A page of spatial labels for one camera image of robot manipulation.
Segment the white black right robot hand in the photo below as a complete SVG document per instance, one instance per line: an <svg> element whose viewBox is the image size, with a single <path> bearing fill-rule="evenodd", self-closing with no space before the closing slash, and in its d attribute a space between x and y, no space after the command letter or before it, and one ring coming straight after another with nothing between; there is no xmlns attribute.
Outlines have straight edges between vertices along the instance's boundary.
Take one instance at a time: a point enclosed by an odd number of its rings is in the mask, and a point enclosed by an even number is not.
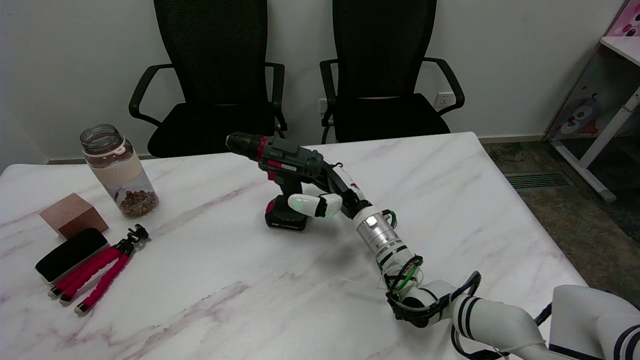
<svg viewBox="0 0 640 360"><path fill-rule="evenodd" d="M341 213L348 219L354 219L361 210L372 207L342 162L323 164L320 177L314 178L313 184L319 186L320 180L326 181L327 189L323 194L291 194L286 199L288 207L308 217L331 218Z"/></svg>

